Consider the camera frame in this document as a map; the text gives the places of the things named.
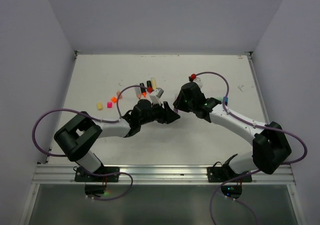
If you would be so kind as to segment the pastel orange highlighter cap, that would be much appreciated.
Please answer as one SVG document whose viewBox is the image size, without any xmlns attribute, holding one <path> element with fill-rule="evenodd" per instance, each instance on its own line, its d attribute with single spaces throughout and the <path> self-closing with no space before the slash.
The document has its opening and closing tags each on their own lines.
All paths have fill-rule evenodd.
<svg viewBox="0 0 320 225">
<path fill-rule="evenodd" d="M 123 98 L 121 91 L 117 91 L 117 92 L 116 92 L 116 95 L 117 95 L 117 99 L 118 99 L 118 100 L 121 100 L 121 99 Z"/>
</svg>

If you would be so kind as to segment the black neon orange highlighter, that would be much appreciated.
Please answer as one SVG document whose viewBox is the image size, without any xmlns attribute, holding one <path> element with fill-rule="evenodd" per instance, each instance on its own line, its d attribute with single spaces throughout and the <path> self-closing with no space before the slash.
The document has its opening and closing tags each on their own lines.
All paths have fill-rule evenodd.
<svg viewBox="0 0 320 225">
<path fill-rule="evenodd" d="M 142 82 L 139 85 L 140 85 L 140 91 L 141 91 L 142 96 L 144 98 L 146 98 L 147 97 L 147 91 L 146 91 L 146 87 L 145 87 L 144 83 Z"/>
</svg>

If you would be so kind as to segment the pastel orange highlighter body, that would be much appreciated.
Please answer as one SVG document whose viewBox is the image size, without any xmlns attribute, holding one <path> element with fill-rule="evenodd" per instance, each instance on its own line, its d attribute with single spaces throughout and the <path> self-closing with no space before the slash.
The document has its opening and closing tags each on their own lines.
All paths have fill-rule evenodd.
<svg viewBox="0 0 320 225">
<path fill-rule="evenodd" d="M 139 86 L 136 86 L 136 87 L 134 88 L 134 91 L 135 91 L 136 97 L 140 100 L 141 97 L 142 97 L 141 88 L 140 88 Z"/>
</svg>

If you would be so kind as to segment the yellow highlighter cap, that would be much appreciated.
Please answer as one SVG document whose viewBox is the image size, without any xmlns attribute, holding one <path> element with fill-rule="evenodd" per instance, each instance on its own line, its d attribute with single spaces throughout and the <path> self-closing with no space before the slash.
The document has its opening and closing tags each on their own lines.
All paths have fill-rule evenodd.
<svg viewBox="0 0 320 225">
<path fill-rule="evenodd" d="M 101 103 L 101 102 L 98 102 L 97 104 L 96 104 L 96 106 L 97 106 L 97 109 L 99 110 L 99 111 L 101 111 L 101 110 L 103 110 L 103 104 Z"/>
</svg>

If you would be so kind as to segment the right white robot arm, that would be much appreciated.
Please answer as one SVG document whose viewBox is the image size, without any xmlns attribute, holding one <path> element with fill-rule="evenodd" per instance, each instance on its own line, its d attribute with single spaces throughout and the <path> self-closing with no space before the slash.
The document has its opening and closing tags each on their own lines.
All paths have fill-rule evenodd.
<svg viewBox="0 0 320 225">
<path fill-rule="evenodd" d="M 234 154 L 220 167 L 213 169 L 213 174 L 220 181 L 235 181 L 239 176 L 251 170 L 260 170 L 271 175 L 292 153 L 282 127 L 276 123 L 264 125 L 254 121 L 246 124 L 247 118 L 236 119 L 231 110 L 224 108 L 221 101 L 206 98 L 195 82 L 184 84 L 173 103 L 175 109 L 194 113 L 197 118 L 222 126 L 237 134 L 252 146 L 252 151 Z"/>
</svg>

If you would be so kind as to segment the neon orange highlighter cap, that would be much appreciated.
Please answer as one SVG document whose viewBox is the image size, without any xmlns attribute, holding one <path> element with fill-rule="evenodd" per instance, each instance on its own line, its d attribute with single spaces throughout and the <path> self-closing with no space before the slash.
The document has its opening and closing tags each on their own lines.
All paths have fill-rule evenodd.
<svg viewBox="0 0 320 225">
<path fill-rule="evenodd" d="M 116 102 L 118 101 L 118 99 L 117 99 L 116 97 L 112 97 L 112 98 L 111 98 L 111 101 L 112 101 L 113 103 L 116 103 Z"/>
</svg>

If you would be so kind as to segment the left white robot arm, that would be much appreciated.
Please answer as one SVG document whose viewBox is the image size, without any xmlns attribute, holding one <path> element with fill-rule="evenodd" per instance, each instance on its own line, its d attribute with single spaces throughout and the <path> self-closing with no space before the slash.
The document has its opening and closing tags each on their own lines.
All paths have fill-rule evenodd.
<svg viewBox="0 0 320 225">
<path fill-rule="evenodd" d="M 115 123 L 95 122 L 86 112 L 77 114 L 54 134 L 54 140 L 68 160 L 81 166 L 87 177 L 96 182 L 104 175 L 103 163 L 91 151 L 96 140 L 129 138 L 140 132 L 145 124 L 171 124 L 180 118 L 166 101 L 160 105 L 142 99 Z"/>
</svg>

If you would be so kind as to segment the black blue highlighter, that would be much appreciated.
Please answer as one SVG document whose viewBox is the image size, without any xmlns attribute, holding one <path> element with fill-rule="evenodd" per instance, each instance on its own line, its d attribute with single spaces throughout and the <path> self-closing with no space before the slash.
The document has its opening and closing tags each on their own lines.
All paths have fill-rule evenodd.
<svg viewBox="0 0 320 225">
<path fill-rule="evenodd" d="M 223 97 L 222 101 L 227 105 L 227 103 L 228 103 L 228 97 Z"/>
</svg>

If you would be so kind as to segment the yellow highlighter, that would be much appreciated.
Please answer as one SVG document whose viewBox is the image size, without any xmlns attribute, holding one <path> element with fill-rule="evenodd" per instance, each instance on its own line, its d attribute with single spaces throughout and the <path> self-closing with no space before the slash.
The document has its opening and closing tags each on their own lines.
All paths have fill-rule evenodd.
<svg viewBox="0 0 320 225">
<path fill-rule="evenodd" d="M 155 77 L 152 77 L 152 78 L 150 79 L 150 81 L 151 81 L 151 87 L 152 87 L 152 89 L 155 90 L 155 89 L 157 88 L 156 78 L 155 78 Z"/>
</svg>

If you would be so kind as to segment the black neon pink highlighter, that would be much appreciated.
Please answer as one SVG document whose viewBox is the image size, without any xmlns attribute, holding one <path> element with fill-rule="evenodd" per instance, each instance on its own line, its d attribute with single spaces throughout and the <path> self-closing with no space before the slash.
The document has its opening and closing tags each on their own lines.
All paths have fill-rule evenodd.
<svg viewBox="0 0 320 225">
<path fill-rule="evenodd" d="M 151 88 L 151 89 L 153 88 L 153 87 L 152 87 L 152 82 L 151 82 L 150 80 L 147 80 L 147 81 L 146 81 L 146 85 L 147 85 L 147 88 L 148 88 L 148 89 L 149 89 L 149 88 Z"/>
</svg>

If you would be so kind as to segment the neon pink highlighter cap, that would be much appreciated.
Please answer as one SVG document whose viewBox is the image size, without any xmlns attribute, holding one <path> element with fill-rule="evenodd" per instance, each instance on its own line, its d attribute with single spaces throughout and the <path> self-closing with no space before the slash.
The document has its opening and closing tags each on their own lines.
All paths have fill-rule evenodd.
<svg viewBox="0 0 320 225">
<path fill-rule="evenodd" d="M 111 101 L 107 102 L 107 108 L 112 108 L 113 107 L 113 103 Z"/>
</svg>

